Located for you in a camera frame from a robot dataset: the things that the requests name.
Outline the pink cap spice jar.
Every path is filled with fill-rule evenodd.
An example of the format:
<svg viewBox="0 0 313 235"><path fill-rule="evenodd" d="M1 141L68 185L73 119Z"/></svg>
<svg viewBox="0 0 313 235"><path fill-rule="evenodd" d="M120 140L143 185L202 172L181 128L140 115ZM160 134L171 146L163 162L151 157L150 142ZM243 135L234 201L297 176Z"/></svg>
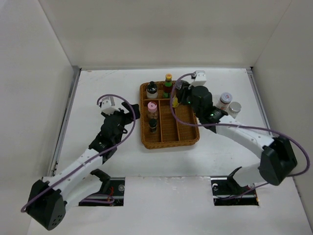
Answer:
<svg viewBox="0 0 313 235"><path fill-rule="evenodd" d="M157 104L154 101L150 101L147 105L148 108L148 113L147 113L147 117L149 119L158 119L159 116L159 112L157 109Z"/></svg>

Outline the yellow oil bottle brown cap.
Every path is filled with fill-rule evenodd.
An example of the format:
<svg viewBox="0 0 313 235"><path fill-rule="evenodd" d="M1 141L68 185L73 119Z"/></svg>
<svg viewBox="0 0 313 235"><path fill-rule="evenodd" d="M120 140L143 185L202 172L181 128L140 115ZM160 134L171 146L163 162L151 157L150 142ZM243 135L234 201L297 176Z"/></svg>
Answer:
<svg viewBox="0 0 313 235"><path fill-rule="evenodd" d="M172 97L172 107L177 108L179 106L178 98L176 95Z"/></svg>

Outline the red sauce bottle yellow cap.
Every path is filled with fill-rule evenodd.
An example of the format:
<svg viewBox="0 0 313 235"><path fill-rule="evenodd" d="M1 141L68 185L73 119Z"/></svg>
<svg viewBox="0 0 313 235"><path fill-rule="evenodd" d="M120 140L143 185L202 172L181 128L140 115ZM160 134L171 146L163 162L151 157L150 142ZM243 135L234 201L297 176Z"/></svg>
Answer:
<svg viewBox="0 0 313 235"><path fill-rule="evenodd" d="M169 98L173 88L172 75L170 73L165 75L165 82L163 84L163 98Z"/></svg>

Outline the black cap pepper shaker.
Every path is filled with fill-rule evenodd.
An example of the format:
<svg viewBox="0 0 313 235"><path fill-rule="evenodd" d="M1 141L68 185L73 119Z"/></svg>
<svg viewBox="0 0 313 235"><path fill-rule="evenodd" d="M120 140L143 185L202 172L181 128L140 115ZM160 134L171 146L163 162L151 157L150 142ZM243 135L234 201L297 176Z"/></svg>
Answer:
<svg viewBox="0 0 313 235"><path fill-rule="evenodd" d="M157 131L157 120L155 118L152 118L149 120L148 124L150 128L150 132L155 133Z"/></svg>

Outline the black cap white powder bottle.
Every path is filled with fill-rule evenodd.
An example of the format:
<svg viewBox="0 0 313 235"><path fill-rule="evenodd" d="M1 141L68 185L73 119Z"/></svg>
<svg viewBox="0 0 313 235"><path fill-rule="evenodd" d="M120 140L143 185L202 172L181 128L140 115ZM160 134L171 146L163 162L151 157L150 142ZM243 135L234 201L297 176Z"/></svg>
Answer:
<svg viewBox="0 0 313 235"><path fill-rule="evenodd" d="M146 95L148 99L158 98L158 86L154 81L150 81L146 88Z"/></svg>

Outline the silver lid blue label jar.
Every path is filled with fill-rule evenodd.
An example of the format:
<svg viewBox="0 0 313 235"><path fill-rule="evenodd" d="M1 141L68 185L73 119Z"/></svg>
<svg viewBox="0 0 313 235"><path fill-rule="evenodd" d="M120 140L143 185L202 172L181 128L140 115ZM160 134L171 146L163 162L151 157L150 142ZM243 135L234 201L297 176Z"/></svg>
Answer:
<svg viewBox="0 0 313 235"><path fill-rule="evenodd" d="M231 102L228 109L227 109L227 112L229 115L231 115L233 118L236 118L237 115L240 113L240 111L242 110L242 106L239 102Z"/></svg>

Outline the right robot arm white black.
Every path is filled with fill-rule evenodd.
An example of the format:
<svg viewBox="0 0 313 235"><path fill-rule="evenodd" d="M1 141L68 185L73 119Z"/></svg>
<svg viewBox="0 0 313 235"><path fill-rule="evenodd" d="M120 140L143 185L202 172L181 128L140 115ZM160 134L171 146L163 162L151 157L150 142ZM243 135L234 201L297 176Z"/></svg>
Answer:
<svg viewBox="0 0 313 235"><path fill-rule="evenodd" d="M176 85L178 102L189 105L200 124L248 149L260 162L233 170L227 181L231 193L239 193L245 186L267 182L278 186L297 166L290 141L279 135L263 135L242 126L226 111L213 105L212 94L205 86L192 86L186 81Z"/></svg>

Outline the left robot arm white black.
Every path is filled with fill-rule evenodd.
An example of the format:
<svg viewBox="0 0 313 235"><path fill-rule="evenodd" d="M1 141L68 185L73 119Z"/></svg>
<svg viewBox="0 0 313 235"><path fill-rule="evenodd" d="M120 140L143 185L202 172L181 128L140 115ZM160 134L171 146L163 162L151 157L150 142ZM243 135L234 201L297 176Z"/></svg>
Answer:
<svg viewBox="0 0 313 235"><path fill-rule="evenodd" d="M125 129L140 118L138 104L122 103L123 109L101 105L104 122L100 132L84 153L59 174L37 180L21 211L27 213L46 230L55 229L67 210L81 202L90 203L88 196L105 195L110 189L110 176L100 170L131 134Z"/></svg>

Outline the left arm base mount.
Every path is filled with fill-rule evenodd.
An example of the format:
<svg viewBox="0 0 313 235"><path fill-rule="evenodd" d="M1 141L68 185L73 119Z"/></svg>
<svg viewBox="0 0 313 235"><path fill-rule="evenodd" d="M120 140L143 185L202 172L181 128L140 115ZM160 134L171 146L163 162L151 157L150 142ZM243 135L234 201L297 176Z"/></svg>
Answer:
<svg viewBox="0 0 313 235"><path fill-rule="evenodd" d="M122 207L124 206L124 193L126 178L112 178L100 169L91 172L100 182L101 186L96 192L83 199L80 207Z"/></svg>

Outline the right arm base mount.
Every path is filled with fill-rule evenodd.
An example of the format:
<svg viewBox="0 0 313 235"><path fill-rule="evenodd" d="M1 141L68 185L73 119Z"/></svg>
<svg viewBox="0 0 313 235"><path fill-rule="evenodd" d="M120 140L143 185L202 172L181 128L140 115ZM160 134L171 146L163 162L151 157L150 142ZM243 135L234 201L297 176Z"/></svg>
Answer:
<svg viewBox="0 0 313 235"><path fill-rule="evenodd" d="M214 176L210 178L215 206L259 206L254 186L241 187L233 176L241 167L236 168L227 176Z"/></svg>

